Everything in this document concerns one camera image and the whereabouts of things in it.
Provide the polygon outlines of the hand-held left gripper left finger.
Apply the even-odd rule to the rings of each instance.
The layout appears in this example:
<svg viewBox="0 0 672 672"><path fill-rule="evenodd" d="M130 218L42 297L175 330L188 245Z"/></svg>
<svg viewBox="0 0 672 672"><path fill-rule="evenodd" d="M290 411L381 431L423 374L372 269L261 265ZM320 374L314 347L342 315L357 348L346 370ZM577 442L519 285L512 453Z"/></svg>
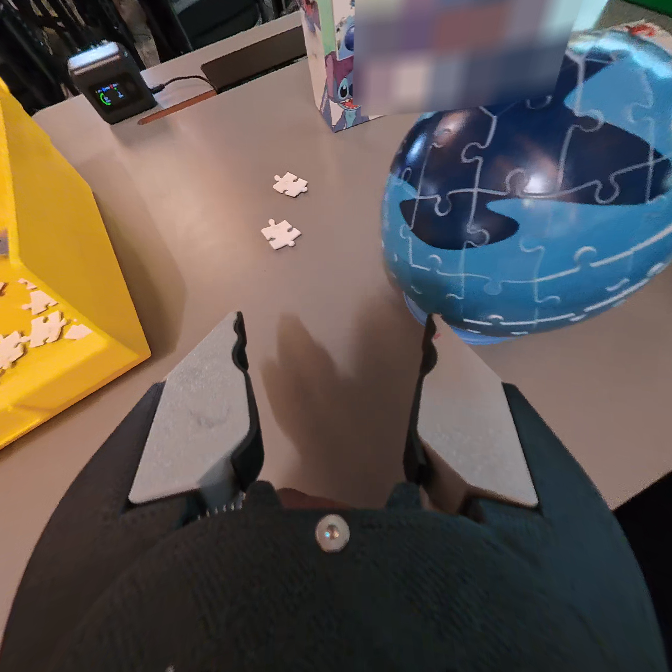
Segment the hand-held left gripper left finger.
<svg viewBox="0 0 672 672"><path fill-rule="evenodd" d="M256 481L264 445L246 347L243 314L231 312L165 378L131 504L230 505Z"/></svg>

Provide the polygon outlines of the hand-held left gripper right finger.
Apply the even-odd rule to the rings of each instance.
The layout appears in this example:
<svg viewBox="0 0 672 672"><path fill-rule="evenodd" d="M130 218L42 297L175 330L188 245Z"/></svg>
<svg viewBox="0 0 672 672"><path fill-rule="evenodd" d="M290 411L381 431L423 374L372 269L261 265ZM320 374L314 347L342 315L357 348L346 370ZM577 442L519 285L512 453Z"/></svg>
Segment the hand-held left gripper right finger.
<svg viewBox="0 0 672 672"><path fill-rule="evenodd" d="M500 377L440 316L427 317L421 350L403 456L406 479L445 513L463 511L472 499L536 508Z"/></svg>

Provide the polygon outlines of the blue puzzle ball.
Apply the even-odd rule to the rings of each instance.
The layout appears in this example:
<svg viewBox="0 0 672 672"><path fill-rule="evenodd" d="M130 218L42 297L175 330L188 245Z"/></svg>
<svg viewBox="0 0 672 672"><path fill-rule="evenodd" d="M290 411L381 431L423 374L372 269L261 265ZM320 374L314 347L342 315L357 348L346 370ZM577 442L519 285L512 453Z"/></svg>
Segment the blue puzzle ball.
<svg viewBox="0 0 672 672"><path fill-rule="evenodd" d="M671 35L579 33L551 96L419 116L385 185L392 280L517 339L617 307L671 262Z"/></svg>

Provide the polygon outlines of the pile of white puzzle pieces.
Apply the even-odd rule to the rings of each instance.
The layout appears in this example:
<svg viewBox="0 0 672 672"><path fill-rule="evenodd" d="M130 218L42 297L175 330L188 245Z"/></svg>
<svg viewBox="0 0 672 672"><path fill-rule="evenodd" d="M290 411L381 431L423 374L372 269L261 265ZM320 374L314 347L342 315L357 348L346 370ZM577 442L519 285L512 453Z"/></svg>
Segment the pile of white puzzle pieces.
<svg viewBox="0 0 672 672"><path fill-rule="evenodd" d="M68 317L60 302L27 278L1 282L1 373L29 351L60 340L79 341L93 329Z"/></svg>

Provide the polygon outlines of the white puzzle piece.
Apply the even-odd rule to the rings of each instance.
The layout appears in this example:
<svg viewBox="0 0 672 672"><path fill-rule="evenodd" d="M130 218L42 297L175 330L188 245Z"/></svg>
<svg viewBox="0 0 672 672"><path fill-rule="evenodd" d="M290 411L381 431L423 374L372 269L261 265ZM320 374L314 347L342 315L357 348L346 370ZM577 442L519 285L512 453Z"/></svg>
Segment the white puzzle piece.
<svg viewBox="0 0 672 672"><path fill-rule="evenodd" d="M268 220L267 226L261 229L261 233L275 251L294 247L296 241L302 236L302 232L287 220L276 221L274 219Z"/></svg>
<svg viewBox="0 0 672 672"><path fill-rule="evenodd" d="M308 191L308 182L291 172L284 175L274 175L273 190L287 197L297 198Z"/></svg>

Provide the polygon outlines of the cartoon printed puzzle box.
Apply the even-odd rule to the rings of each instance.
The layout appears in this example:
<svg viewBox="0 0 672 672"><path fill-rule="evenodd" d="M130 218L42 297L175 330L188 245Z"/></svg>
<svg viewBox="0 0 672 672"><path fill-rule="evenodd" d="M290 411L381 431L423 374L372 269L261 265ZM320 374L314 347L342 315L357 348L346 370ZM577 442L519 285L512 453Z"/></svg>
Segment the cartoon printed puzzle box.
<svg viewBox="0 0 672 672"><path fill-rule="evenodd" d="M379 118L354 97L355 1L298 1L315 105L333 132Z"/></svg>

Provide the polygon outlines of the yellow plastic bin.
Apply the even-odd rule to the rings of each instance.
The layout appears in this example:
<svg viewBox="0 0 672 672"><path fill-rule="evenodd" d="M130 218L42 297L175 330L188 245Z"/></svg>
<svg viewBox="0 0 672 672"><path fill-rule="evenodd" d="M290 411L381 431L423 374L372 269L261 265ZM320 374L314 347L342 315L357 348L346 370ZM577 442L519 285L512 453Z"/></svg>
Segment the yellow plastic bin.
<svg viewBox="0 0 672 672"><path fill-rule="evenodd" d="M1 373L4 448L151 356L92 190L1 82L1 282L27 278L93 329Z"/></svg>

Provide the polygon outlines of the person's dark clothed torso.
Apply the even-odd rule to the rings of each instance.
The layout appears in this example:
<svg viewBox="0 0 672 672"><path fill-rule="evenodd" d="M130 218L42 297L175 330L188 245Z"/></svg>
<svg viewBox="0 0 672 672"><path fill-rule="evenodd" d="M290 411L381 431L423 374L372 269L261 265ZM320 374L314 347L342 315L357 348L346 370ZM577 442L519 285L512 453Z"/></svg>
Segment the person's dark clothed torso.
<svg viewBox="0 0 672 672"><path fill-rule="evenodd" d="M614 510L649 588L671 665L671 473Z"/></svg>

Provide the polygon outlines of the black power bank with display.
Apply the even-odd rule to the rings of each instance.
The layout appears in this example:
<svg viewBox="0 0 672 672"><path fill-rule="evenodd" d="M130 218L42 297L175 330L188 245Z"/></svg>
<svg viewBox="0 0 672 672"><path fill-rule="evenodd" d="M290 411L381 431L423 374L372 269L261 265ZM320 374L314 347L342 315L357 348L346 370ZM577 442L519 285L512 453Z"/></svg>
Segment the black power bank with display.
<svg viewBox="0 0 672 672"><path fill-rule="evenodd" d="M110 125L157 106L154 93L125 46L105 41L68 58L75 88Z"/></svg>

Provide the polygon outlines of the black flat device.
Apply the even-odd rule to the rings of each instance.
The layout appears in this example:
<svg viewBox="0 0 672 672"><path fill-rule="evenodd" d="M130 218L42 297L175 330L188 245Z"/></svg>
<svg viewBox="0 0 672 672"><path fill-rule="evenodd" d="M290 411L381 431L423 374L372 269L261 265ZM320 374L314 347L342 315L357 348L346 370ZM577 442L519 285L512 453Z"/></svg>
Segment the black flat device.
<svg viewBox="0 0 672 672"><path fill-rule="evenodd" d="M218 93L278 71L307 55L302 26L264 38L203 63L201 70Z"/></svg>

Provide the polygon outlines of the black office chair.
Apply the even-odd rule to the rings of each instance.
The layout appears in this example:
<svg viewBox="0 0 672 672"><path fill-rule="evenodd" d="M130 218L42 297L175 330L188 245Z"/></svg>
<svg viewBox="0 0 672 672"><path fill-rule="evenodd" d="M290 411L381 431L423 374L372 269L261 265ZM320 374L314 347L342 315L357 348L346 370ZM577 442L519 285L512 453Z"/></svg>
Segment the black office chair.
<svg viewBox="0 0 672 672"><path fill-rule="evenodd" d="M298 9L296 1L168 1L168 4L193 50Z"/></svg>

